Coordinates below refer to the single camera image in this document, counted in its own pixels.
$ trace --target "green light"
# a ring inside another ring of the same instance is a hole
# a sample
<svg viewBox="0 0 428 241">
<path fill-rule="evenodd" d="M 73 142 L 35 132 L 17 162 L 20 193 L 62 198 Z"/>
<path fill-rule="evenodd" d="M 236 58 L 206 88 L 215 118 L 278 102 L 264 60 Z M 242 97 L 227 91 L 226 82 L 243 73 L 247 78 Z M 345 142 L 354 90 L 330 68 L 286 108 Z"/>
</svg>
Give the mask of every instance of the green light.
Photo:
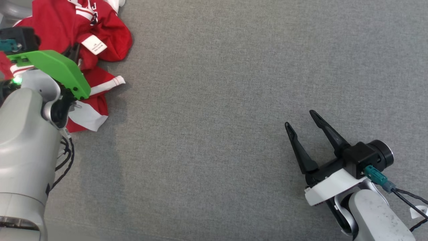
<svg viewBox="0 0 428 241">
<path fill-rule="evenodd" d="M 15 84 L 21 84 L 22 83 L 22 78 L 16 77 L 12 80 L 13 83 Z"/>
</svg>

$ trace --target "pile of clothing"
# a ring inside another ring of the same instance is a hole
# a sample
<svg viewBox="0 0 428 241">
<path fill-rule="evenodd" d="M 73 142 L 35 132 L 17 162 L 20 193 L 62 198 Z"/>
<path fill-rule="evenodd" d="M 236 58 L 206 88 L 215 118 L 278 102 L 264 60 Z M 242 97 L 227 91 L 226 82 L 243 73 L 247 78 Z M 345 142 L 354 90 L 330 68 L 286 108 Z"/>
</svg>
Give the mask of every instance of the pile of clothing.
<svg viewBox="0 0 428 241">
<path fill-rule="evenodd" d="M 18 21 L 17 27 L 32 27 L 40 38 L 40 50 L 63 53 L 76 43 L 81 44 L 79 67 L 91 86 L 89 99 L 77 101 L 69 113 L 67 129 L 97 131 L 108 117 L 104 93 L 124 84 L 121 76 L 113 76 L 97 66 L 98 60 L 121 61 L 132 46 L 129 29 L 117 12 L 125 0 L 34 0 L 33 15 Z M 0 71 L 5 79 L 19 77 L 33 66 L 12 65 L 0 53 Z"/>
</svg>

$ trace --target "care label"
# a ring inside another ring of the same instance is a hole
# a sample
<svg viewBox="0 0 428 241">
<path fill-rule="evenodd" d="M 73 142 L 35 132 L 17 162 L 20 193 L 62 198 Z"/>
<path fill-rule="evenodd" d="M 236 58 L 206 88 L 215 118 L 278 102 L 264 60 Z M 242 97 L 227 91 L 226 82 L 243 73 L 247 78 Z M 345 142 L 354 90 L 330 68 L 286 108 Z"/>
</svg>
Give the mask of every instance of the care label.
<svg viewBox="0 0 428 241">
<path fill-rule="evenodd" d="M 427 207 L 425 206 L 416 206 L 417 209 L 421 210 L 422 213 L 427 214 Z M 410 208 L 410 214 L 412 215 L 412 219 L 417 218 L 417 217 L 422 217 L 422 215 L 420 215 L 416 210 L 414 210 L 413 208 Z"/>
<path fill-rule="evenodd" d="M 98 55 L 107 49 L 107 45 L 95 35 L 91 35 L 89 38 L 85 39 L 82 44 L 95 55 Z"/>
</svg>

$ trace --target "camera lens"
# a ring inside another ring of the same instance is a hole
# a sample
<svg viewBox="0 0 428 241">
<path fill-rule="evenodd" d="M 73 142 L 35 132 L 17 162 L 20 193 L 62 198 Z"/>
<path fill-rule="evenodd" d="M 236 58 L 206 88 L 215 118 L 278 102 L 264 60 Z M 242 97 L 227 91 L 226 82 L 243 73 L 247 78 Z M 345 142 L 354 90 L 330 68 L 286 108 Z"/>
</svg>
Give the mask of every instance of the camera lens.
<svg viewBox="0 0 428 241">
<path fill-rule="evenodd" d="M 379 140 L 374 140 L 368 143 L 368 146 L 373 148 L 373 150 L 377 151 L 379 154 L 379 160 L 375 165 L 377 170 L 383 171 L 385 168 L 394 163 L 394 153 L 392 153 L 392 150 L 388 147 L 387 144 Z"/>
</svg>

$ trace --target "red garment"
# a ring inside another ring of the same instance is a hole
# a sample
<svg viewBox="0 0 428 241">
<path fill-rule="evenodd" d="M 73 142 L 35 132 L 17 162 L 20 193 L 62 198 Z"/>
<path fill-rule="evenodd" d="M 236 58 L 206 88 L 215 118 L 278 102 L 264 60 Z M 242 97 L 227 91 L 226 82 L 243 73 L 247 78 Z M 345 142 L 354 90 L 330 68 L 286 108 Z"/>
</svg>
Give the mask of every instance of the red garment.
<svg viewBox="0 0 428 241">
<path fill-rule="evenodd" d="M 41 39 L 40 50 L 55 50 L 59 53 L 76 42 L 82 43 L 92 35 L 98 37 L 107 49 L 95 55 L 82 45 L 79 52 L 79 58 L 82 60 L 80 69 L 89 85 L 93 87 L 92 90 L 96 89 L 97 92 L 95 95 L 91 93 L 91 97 L 83 100 L 82 103 L 89 104 L 92 110 L 96 110 L 101 116 L 108 115 L 103 93 L 125 81 L 121 76 L 115 78 L 96 64 L 98 59 L 123 60 L 132 45 L 129 29 L 109 3 L 103 0 L 34 0 L 33 16 L 19 21 L 16 26 L 33 27 L 36 35 Z M 1 53 L 0 70 L 6 79 L 12 78 L 9 69 L 15 76 L 25 71 L 16 66 L 11 67 L 10 61 Z M 84 117 L 83 115 L 78 117 L 73 113 L 71 116 L 74 118 L 67 125 L 67 128 L 70 127 L 70 132 L 82 130 L 71 126 L 76 123 L 94 131 L 99 127 L 89 123 L 90 120 L 86 118 L 82 118 L 84 120 L 80 122 L 79 118 Z"/>
</svg>

